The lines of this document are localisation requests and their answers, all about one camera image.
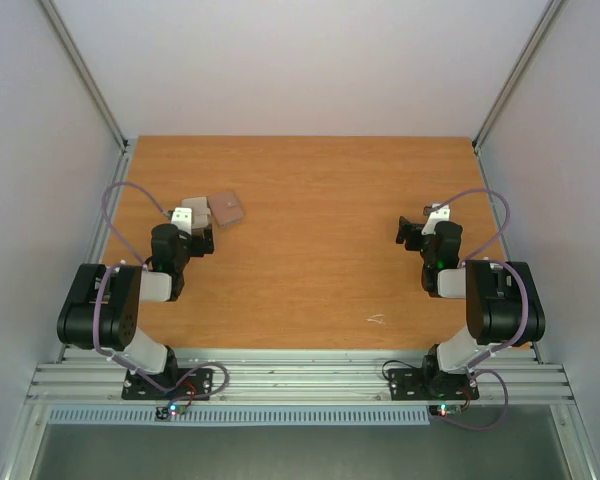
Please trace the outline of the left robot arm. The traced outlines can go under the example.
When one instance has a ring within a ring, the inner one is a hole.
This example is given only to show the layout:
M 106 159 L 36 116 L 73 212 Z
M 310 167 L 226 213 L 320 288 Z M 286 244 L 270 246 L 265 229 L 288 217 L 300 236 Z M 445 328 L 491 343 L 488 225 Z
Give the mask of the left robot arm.
M 125 400 L 207 396 L 211 369 L 180 367 L 171 347 L 138 326 L 138 314 L 142 302 L 176 301 L 189 261 L 213 252 L 210 225 L 187 233 L 161 224 L 151 231 L 151 255 L 145 263 L 80 265 L 57 320 L 59 340 L 123 367 Z

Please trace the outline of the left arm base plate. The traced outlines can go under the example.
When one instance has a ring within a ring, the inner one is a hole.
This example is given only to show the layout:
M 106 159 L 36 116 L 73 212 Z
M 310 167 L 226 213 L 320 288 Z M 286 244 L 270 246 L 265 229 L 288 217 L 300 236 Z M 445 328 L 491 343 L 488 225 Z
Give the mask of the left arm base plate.
M 177 384 L 186 371 L 186 368 L 179 368 L 172 377 L 163 374 L 153 375 L 150 376 L 152 382 L 128 371 L 123 381 L 121 398 L 129 401 L 167 401 L 193 396 L 195 399 L 206 400 L 214 387 L 213 370 L 201 368 Z

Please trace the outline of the beige card holder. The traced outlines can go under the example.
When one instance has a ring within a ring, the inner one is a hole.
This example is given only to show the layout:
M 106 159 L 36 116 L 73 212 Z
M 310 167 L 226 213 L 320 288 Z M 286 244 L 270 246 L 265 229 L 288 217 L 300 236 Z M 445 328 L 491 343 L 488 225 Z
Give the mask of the beige card holder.
M 211 224 L 211 210 L 206 196 L 186 198 L 181 202 L 181 207 L 188 207 L 193 211 L 192 231 Z

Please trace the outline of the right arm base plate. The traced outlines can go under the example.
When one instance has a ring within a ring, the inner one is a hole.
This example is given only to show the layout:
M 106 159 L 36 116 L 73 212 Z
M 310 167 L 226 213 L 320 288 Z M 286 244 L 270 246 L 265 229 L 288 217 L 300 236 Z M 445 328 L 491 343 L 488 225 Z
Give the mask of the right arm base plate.
M 477 387 L 464 375 L 437 373 L 426 376 L 421 369 L 394 368 L 386 373 L 389 393 L 394 401 L 478 400 Z

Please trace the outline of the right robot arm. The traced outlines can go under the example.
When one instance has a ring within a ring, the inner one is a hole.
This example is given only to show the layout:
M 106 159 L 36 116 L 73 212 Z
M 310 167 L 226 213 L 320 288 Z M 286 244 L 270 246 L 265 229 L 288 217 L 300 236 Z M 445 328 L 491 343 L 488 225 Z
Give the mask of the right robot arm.
M 465 302 L 465 326 L 430 348 L 422 366 L 405 376 L 405 393 L 424 399 L 477 397 L 469 375 L 501 347 L 540 340 L 546 329 L 544 310 L 531 270 L 525 262 L 459 258 L 463 228 L 434 215 L 424 224 L 404 217 L 396 242 L 417 251 L 422 260 L 421 285 L 434 298 Z

